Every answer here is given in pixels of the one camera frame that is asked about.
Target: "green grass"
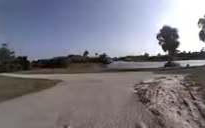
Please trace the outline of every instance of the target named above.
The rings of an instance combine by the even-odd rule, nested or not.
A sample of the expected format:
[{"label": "green grass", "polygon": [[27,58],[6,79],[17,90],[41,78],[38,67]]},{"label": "green grass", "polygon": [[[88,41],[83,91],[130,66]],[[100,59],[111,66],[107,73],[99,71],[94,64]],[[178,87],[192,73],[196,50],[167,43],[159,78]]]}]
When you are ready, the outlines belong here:
[{"label": "green grass", "polygon": [[58,82],[58,80],[24,79],[0,76],[0,102],[50,88]]}]

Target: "water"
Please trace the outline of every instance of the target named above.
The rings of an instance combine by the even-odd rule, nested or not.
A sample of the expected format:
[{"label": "water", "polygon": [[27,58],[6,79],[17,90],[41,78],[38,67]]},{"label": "water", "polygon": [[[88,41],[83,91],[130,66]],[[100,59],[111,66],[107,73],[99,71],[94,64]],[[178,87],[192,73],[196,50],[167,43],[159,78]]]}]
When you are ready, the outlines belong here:
[{"label": "water", "polygon": [[[175,61],[179,63],[182,67],[186,67],[187,64],[190,66],[203,66],[205,65],[205,60],[181,60]],[[114,61],[109,64],[109,68],[160,68],[163,67],[166,61],[162,62],[124,62],[124,61]]]}]

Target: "sky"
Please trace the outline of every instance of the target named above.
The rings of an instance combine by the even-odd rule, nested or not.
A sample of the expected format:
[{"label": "sky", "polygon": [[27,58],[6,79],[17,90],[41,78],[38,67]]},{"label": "sky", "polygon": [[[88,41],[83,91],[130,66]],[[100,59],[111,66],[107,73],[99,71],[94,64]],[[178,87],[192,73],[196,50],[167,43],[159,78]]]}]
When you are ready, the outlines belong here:
[{"label": "sky", "polygon": [[200,51],[205,0],[0,0],[0,44],[30,59],[68,54],[163,53],[156,34],[176,27],[180,51]]}]

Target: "road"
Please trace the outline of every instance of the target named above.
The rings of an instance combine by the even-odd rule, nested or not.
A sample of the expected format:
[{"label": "road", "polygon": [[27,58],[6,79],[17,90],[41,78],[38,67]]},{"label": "road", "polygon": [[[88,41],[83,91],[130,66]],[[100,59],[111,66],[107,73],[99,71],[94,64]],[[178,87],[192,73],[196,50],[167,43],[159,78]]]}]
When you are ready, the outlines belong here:
[{"label": "road", "polygon": [[63,82],[0,103],[0,128],[159,128],[131,90],[152,73],[4,75]]}]

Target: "grass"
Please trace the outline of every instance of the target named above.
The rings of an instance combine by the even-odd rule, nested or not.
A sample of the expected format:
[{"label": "grass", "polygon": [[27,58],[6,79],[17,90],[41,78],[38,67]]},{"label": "grass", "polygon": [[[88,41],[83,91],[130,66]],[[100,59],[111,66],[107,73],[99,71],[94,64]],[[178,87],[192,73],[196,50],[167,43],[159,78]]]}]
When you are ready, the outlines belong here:
[{"label": "grass", "polygon": [[0,102],[50,88],[58,82],[58,80],[24,79],[0,76]]},{"label": "grass", "polygon": [[29,71],[17,72],[20,74],[73,74],[73,73],[96,73],[103,72],[105,64],[100,63],[76,63],[71,64],[68,68],[41,68]]}]

